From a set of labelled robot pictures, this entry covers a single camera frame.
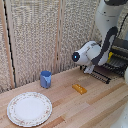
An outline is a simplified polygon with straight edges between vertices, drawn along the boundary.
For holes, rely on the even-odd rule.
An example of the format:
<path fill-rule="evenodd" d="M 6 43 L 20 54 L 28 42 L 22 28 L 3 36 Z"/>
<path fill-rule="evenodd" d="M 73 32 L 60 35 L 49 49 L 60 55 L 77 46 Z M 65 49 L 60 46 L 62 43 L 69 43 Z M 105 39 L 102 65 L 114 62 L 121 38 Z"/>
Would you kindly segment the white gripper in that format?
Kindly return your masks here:
<path fill-rule="evenodd" d="M 86 66 L 86 68 L 84 69 L 84 73 L 88 73 L 88 74 L 91 74 L 93 72 L 93 69 L 94 69 L 95 65 L 89 65 L 89 66 Z"/>

